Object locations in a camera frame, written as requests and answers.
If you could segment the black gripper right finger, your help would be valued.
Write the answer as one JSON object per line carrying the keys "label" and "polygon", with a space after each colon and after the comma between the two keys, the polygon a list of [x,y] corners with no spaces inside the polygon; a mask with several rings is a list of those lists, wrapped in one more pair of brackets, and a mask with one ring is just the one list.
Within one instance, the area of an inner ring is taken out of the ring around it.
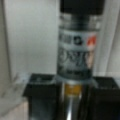
{"label": "black gripper right finger", "polygon": [[87,120],[120,120],[120,87],[113,77],[95,77]]}

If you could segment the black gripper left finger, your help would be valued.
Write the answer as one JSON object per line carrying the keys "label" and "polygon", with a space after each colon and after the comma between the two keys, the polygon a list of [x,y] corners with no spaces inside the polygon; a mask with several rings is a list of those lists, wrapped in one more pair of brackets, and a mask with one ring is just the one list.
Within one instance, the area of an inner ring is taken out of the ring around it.
{"label": "black gripper left finger", "polygon": [[55,120],[59,86],[53,74],[32,74],[23,92],[28,102],[28,120]]}

